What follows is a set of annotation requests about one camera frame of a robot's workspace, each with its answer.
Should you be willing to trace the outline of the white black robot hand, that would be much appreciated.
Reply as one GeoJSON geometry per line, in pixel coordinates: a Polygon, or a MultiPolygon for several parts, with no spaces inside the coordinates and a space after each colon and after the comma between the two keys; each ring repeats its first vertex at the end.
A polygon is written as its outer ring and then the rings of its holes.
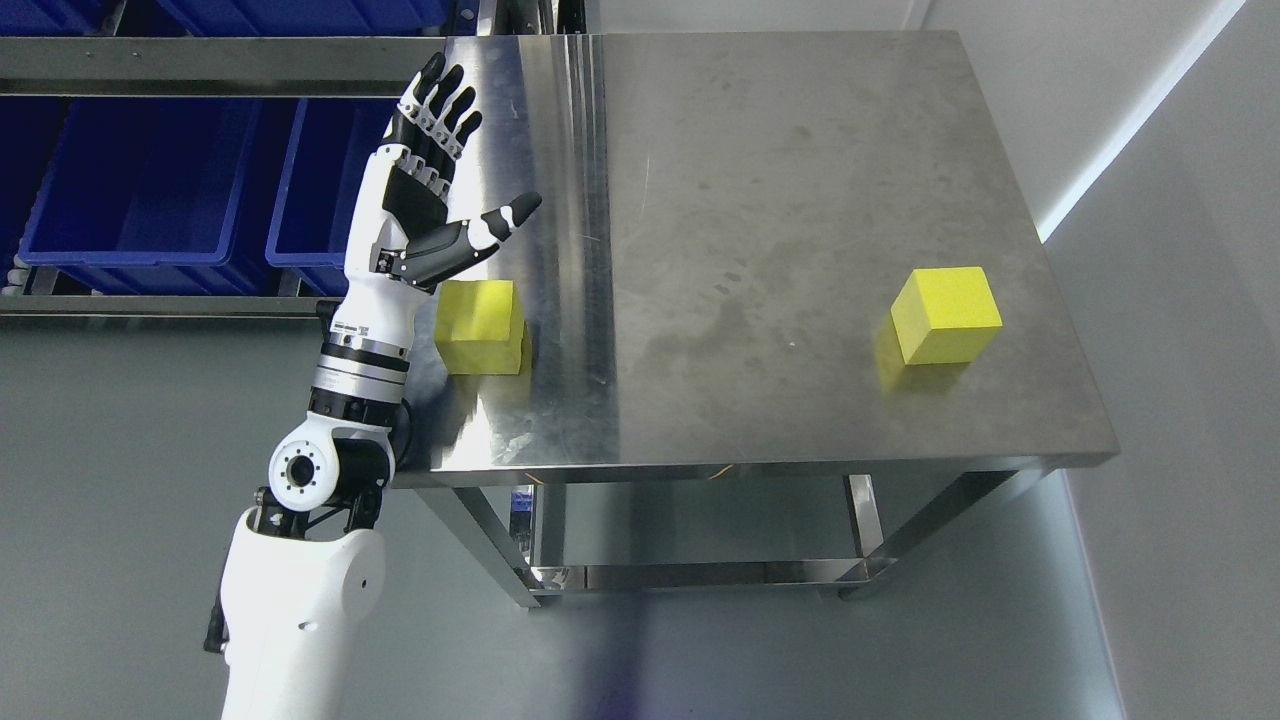
{"type": "MultiPolygon", "coordinates": [[[[476,92],[462,78],[460,65],[445,70],[445,54],[435,53],[397,102],[397,119],[413,122],[413,140],[430,140],[433,156],[451,163],[483,123],[471,111],[476,92]]],[[[476,219],[444,223],[448,209],[430,181],[425,161],[403,143],[383,143],[367,158],[346,246],[344,313],[375,313],[379,304],[416,313],[435,286],[497,254],[543,201],[526,192],[476,219]],[[378,265],[385,254],[397,279],[378,265]]]]}

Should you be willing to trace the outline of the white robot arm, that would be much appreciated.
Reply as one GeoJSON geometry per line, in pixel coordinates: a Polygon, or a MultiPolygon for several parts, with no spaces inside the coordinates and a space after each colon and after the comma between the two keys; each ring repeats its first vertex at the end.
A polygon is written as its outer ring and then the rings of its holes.
{"type": "Polygon", "coordinates": [[[443,53],[413,74],[367,155],[347,234],[346,295],[321,313],[302,421],[271,452],[236,521],[204,648],[228,666],[224,719],[334,719],[355,637],[378,605],[376,529],[397,470],[416,319],[445,281],[484,263],[540,208],[530,191],[448,218],[456,167],[483,123],[443,53]]]}

